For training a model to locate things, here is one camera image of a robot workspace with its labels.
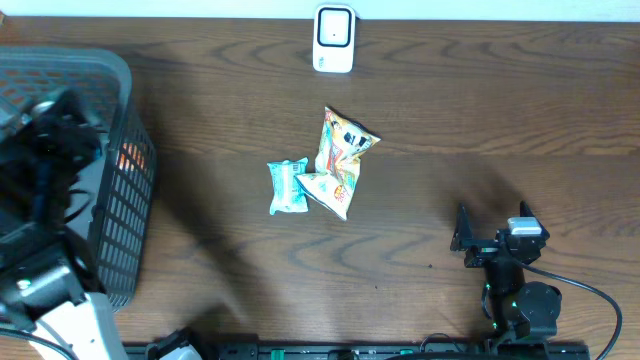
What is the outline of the orange white Kleenex tissue pack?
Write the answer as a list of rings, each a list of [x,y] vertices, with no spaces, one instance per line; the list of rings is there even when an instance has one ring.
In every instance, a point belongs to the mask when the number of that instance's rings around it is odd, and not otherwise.
[[[118,156],[117,167],[126,173],[144,171],[144,153],[136,144],[124,143]]]

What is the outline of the teal wet wipes pack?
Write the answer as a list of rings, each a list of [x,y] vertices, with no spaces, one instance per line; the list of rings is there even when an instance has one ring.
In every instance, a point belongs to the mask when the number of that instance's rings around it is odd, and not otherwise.
[[[306,157],[297,161],[284,160],[267,164],[274,193],[269,209],[271,215],[277,212],[305,213],[308,211],[305,193],[296,180],[297,175],[305,173],[307,164]]]

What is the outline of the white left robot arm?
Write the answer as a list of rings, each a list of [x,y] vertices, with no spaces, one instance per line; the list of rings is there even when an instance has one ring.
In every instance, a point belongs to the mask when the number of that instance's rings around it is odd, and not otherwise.
[[[88,242],[69,224],[96,195],[78,187],[100,160],[99,120],[71,88],[1,117],[1,334],[45,359],[125,359]]]

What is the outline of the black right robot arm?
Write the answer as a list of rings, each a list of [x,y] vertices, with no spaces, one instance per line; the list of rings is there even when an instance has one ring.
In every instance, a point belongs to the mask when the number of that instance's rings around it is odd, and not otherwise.
[[[458,207],[450,250],[464,254],[465,267],[484,270],[483,311],[495,323],[496,333],[510,341],[545,340],[557,334],[561,292],[524,276],[549,237],[524,201],[520,214],[509,218],[492,239],[476,237],[466,208]]]

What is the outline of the orange yellow snack bag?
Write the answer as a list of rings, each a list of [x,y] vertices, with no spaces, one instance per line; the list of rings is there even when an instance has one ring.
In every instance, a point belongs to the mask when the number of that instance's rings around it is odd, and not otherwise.
[[[346,221],[361,173],[361,157],[380,138],[329,107],[324,111],[315,171],[296,175],[295,180],[306,195]]]

